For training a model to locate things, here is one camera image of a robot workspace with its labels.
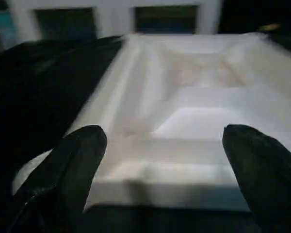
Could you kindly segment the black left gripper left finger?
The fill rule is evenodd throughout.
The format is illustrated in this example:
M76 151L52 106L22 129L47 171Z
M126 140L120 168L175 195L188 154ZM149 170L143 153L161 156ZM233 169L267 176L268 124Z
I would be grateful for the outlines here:
M65 136L29 174L6 209L6 233L72 233L107 147L98 125Z

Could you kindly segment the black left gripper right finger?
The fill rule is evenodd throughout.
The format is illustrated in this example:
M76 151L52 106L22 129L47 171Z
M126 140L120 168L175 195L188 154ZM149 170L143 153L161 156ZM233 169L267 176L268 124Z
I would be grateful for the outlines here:
M277 139L241 124L222 143L243 197L264 233L291 233L291 152Z

